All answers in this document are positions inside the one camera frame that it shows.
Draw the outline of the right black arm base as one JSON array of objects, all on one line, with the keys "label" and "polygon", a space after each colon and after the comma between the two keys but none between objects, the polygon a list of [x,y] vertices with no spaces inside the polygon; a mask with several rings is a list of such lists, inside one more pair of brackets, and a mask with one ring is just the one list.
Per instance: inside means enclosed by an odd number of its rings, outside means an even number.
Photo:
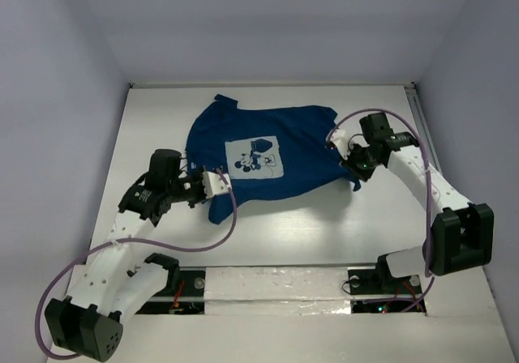
[{"label": "right black arm base", "polygon": [[417,275],[382,279],[375,268],[350,268],[341,290],[350,298],[353,314],[426,313]]}]

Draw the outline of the blue mickey mouse t-shirt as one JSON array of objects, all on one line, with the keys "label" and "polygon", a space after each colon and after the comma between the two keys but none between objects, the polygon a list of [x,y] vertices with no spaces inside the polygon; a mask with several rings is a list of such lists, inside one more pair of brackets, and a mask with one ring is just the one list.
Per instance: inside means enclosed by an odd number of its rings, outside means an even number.
[{"label": "blue mickey mouse t-shirt", "polygon": [[211,201],[209,221],[220,224],[251,200],[288,199],[338,179],[359,190],[360,181],[326,145],[336,117],[320,105],[241,109],[237,100],[216,95],[195,119],[186,145],[190,171],[220,169],[230,177],[234,193]]}]

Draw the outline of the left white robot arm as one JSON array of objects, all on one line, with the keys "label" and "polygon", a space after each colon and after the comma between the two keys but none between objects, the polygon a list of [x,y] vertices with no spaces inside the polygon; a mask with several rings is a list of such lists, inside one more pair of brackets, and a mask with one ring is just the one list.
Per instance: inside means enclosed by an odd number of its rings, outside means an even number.
[{"label": "left white robot arm", "polygon": [[59,356],[44,350],[53,359],[89,357],[109,360],[118,348],[125,325],[158,293],[176,293],[182,284],[176,258],[152,253],[143,261],[135,257],[136,245],[176,250],[177,246],[150,239],[163,215],[175,203],[194,207],[216,195],[230,194],[228,178],[204,167],[191,171],[181,168],[182,153],[157,149],[148,170],[125,192],[108,237],[65,267],[59,281],[75,266],[87,267],[63,299],[50,298],[51,283],[38,303],[35,334],[41,336],[45,322],[54,345],[68,351]]}]

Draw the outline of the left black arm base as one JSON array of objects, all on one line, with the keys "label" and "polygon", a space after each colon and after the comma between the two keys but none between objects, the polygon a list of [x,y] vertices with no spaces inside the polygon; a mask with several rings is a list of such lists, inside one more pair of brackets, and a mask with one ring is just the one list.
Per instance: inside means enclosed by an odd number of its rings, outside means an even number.
[{"label": "left black arm base", "polygon": [[205,268],[182,268],[176,293],[158,293],[137,314],[191,315],[204,313]]}]

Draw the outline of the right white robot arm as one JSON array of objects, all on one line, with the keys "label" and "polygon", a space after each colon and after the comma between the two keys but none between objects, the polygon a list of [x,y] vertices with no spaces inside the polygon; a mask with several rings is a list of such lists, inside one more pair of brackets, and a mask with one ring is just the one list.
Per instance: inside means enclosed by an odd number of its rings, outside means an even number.
[{"label": "right white robot arm", "polygon": [[373,281],[391,292],[414,275],[436,277],[482,267],[491,261],[495,215],[457,191],[430,162],[418,133],[396,132],[389,111],[361,110],[362,144],[335,128],[328,143],[357,180],[367,182],[379,167],[396,176],[426,214],[425,241],[420,246],[378,257]]}]

